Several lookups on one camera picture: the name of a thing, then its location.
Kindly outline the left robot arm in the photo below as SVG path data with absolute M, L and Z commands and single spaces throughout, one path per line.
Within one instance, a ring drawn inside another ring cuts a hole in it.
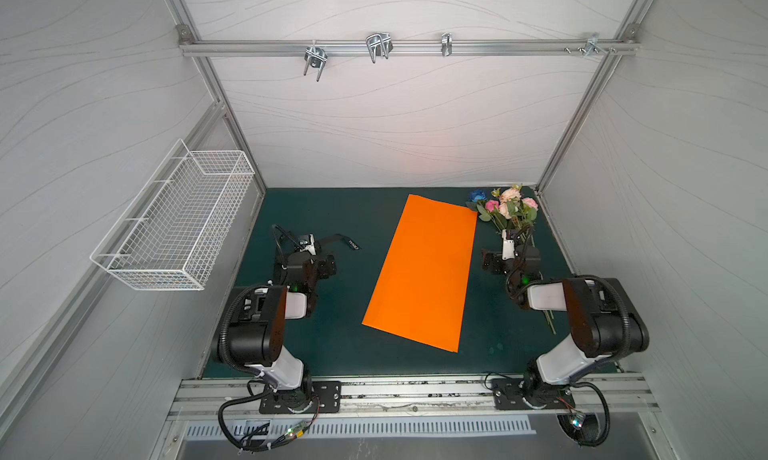
M 286 323 L 310 317 L 318 282 L 336 273 L 331 254 L 303 251 L 277 259 L 270 281 L 241 290 L 229 303 L 212 342 L 213 359 L 275 392 L 308 396 L 310 374 L 285 346 Z

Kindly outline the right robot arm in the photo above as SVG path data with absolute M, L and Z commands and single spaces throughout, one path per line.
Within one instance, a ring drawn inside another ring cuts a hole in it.
M 649 331 L 616 278 L 581 275 L 546 280 L 537 249 L 482 250 L 482 268 L 505 277 L 508 297 L 523 310 L 564 312 L 569 333 L 529 363 L 519 386 L 534 409 L 602 366 L 647 350 Z

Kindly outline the peach fake flower spray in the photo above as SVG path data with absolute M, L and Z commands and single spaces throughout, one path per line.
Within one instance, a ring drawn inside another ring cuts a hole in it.
M 508 220 L 507 229 L 509 230 L 519 229 L 517 210 L 521 199 L 522 194 L 518 186 L 504 190 L 497 188 L 491 192 L 490 200 L 497 200 L 501 204 L 500 211 Z

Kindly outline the orange wrapping paper sheet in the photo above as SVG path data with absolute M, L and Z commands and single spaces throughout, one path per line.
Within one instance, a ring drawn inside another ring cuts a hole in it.
M 478 214 L 408 197 L 362 324 L 459 350 Z

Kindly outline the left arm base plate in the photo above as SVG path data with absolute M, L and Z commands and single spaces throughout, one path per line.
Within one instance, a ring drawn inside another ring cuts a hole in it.
M 341 383 L 338 381 L 312 382 L 294 390 L 279 390 L 260 401 L 263 415 L 293 415 L 338 413 L 341 403 Z

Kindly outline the blue fake rose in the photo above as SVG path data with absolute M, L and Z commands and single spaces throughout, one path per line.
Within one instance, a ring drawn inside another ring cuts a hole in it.
M 475 190 L 470 193 L 469 201 L 466 203 L 466 206 L 470 210 L 477 212 L 477 207 L 484 206 L 487 200 L 488 198 L 484 190 Z

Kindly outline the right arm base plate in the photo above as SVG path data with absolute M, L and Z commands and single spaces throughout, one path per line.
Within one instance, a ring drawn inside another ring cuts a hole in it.
M 563 410 L 576 406 L 562 386 L 517 377 L 495 377 L 487 381 L 494 408 L 501 411 Z

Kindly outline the pink fake flower spray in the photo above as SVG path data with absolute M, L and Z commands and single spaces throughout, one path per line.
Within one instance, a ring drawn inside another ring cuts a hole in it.
M 520 200 L 517 216 L 519 220 L 518 238 L 521 242 L 528 241 L 532 237 L 538 211 L 538 203 L 533 198 L 522 198 Z

